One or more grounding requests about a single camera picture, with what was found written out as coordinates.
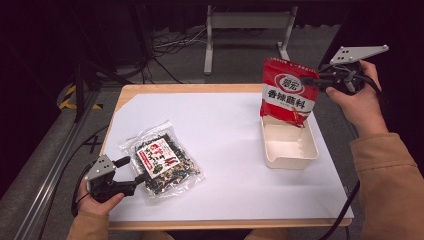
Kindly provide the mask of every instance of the red spice packet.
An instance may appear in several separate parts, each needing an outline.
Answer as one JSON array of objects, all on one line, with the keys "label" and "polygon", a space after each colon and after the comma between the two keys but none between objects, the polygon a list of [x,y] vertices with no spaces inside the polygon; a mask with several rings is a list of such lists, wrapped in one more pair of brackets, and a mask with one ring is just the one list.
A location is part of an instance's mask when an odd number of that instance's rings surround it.
[{"label": "red spice packet", "polygon": [[309,67],[284,59],[266,59],[260,115],[304,127],[303,121],[311,113],[319,90],[314,85],[302,85],[301,76],[319,78]]}]

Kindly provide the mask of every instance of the clear plastic bag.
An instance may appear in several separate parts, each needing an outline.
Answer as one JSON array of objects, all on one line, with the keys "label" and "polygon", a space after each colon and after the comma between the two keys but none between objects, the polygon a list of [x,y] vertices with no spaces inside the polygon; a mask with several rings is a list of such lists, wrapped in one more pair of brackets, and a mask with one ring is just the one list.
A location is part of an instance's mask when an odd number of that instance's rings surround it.
[{"label": "clear plastic bag", "polygon": [[176,196],[204,179],[204,174],[178,141],[167,121],[120,145],[137,175],[146,174],[151,198]]}]

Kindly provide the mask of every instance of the plastic packaging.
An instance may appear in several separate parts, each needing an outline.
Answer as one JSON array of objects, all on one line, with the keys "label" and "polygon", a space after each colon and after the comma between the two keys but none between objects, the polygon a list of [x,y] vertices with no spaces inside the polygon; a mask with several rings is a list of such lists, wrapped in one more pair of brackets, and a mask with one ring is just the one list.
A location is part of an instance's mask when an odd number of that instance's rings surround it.
[{"label": "plastic packaging", "polygon": [[136,174],[146,174],[151,198],[179,195],[204,179],[204,174],[178,141],[167,121],[120,145],[131,157]]},{"label": "plastic packaging", "polygon": [[314,85],[303,85],[302,76],[319,78],[315,70],[300,64],[284,59],[266,59],[260,115],[304,127],[303,121],[311,113],[319,90]]}]

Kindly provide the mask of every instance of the white plastic container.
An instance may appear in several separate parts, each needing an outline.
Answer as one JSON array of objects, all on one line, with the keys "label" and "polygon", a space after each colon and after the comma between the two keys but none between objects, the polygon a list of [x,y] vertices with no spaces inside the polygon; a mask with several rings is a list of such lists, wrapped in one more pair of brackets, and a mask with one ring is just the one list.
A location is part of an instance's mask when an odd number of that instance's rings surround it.
[{"label": "white plastic container", "polygon": [[268,167],[304,169],[318,157],[308,120],[303,122],[305,128],[269,116],[264,116],[261,121]]}]

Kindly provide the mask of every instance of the floor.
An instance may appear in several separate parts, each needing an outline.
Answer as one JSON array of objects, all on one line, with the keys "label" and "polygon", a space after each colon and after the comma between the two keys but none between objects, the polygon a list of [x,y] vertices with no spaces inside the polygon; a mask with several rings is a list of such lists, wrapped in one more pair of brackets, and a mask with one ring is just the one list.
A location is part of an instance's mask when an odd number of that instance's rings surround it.
[{"label": "floor", "polygon": [[[319,28],[307,26],[293,29],[288,45],[291,60],[317,68],[337,29],[338,26]],[[194,33],[201,30],[192,29]],[[192,41],[194,45],[186,46],[174,54],[158,56],[157,59],[175,79],[184,83],[261,83],[263,60],[267,57],[278,57],[275,44],[281,40],[279,34],[277,30],[237,30],[215,34],[213,73],[210,76],[203,74],[205,37],[196,42]],[[129,71],[128,68],[123,68],[119,73],[126,71]],[[143,71],[144,81],[146,84],[176,83],[167,71],[157,62],[149,61],[148,68]],[[139,73],[130,80],[142,83],[143,75]],[[68,88],[69,86],[64,88],[63,93],[58,96],[58,104],[61,103]],[[62,109],[60,117],[0,201],[0,239],[66,238],[73,220],[70,203],[77,178],[83,167],[100,152],[106,134],[104,128],[110,123],[121,88],[121,85],[104,79],[100,92],[86,92],[87,102],[91,101],[100,108],[90,107],[78,124],[74,123],[75,109],[66,107]],[[343,185],[346,189],[352,189],[356,182],[356,174],[348,145],[354,139],[350,125],[338,106],[324,93],[319,95],[314,114]],[[42,201],[41,207],[35,211],[36,214],[28,215],[37,207],[33,206],[33,203],[39,199],[37,194],[40,190],[45,189],[43,184],[49,173],[52,173],[52,166],[67,160],[69,164],[61,165],[64,169],[63,174],[60,171],[56,172],[57,178],[61,176],[57,191],[55,193],[46,191],[48,193],[46,200]],[[43,227],[49,208],[47,199],[51,197],[54,197],[54,200]],[[363,214],[357,198],[352,204],[352,209],[355,219],[349,226],[350,238],[359,239]],[[293,228],[290,229],[290,233],[292,239],[319,239],[327,230],[328,227]],[[247,232],[248,230],[197,231],[172,234],[176,239],[187,240],[243,239]],[[139,233],[111,231],[110,239],[139,239]],[[337,229],[330,239],[347,239],[346,229]]]}]

